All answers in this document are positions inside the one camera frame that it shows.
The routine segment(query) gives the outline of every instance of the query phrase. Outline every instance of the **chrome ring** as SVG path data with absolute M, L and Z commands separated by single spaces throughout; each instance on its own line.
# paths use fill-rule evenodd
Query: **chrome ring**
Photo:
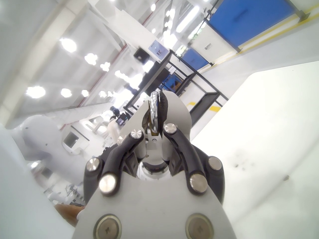
M 159 95 L 156 91 L 153 91 L 150 97 L 150 128 L 153 133 L 159 132 L 158 106 Z

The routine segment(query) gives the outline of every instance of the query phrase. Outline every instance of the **white robot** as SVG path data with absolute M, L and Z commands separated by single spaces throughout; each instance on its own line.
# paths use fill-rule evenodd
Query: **white robot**
M 9 133 L 25 160 L 41 160 L 44 166 L 64 180 L 81 186 L 86 161 L 66 150 L 67 146 L 62 145 L 61 132 L 52 119 L 43 115 L 30 116 Z
M 235 239 L 222 209 L 222 163 L 190 144 L 190 129 L 181 100 L 153 92 L 117 144 L 87 162 L 73 239 Z M 138 178 L 139 165 L 153 181 Z

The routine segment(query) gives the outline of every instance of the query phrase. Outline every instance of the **sign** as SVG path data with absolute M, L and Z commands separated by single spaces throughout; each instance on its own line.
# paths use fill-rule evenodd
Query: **sign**
M 156 55 L 160 60 L 163 60 L 164 57 L 168 54 L 168 50 L 160 42 L 155 40 L 151 46 L 148 48 L 154 55 Z

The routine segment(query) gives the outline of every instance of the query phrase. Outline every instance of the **window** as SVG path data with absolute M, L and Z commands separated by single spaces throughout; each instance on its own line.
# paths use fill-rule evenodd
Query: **window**
M 67 137 L 64 139 L 64 143 L 72 148 L 74 146 L 74 144 L 77 142 L 77 140 L 79 139 L 79 137 L 77 135 L 75 135 L 73 132 L 70 132 Z

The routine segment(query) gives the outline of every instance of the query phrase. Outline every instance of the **screw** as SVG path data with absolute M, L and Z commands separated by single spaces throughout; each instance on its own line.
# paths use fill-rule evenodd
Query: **screw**
M 99 159 L 98 158 L 91 158 L 87 163 L 86 163 L 86 169 L 89 172 L 96 171 L 96 169 L 99 166 Z
M 208 159 L 209 166 L 216 171 L 219 171 L 222 167 L 221 161 L 216 157 L 210 157 Z
M 97 239 L 117 239 L 121 234 L 121 222 L 114 215 L 107 215 L 98 221 L 95 230 Z
M 138 140 L 141 138 L 141 136 L 142 136 L 142 131 L 140 129 L 139 130 L 134 129 L 131 131 L 131 137 L 133 139 Z
M 195 173 L 189 179 L 190 186 L 194 191 L 203 193 L 207 190 L 208 184 L 205 176 Z
M 169 134 L 173 134 L 177 131 L 177 127 L 173 123 L 168 123 L 165 125 L 164 130 Z
M 99 189 L 103 194 L 113 192 L 116 187 L 116 176 L 112 173 L 104 175 L 99 181 Z
M 206 216 L 192 214 L 186 221 L 186 235 L 189 239 L 212 239 L 214 230 Z

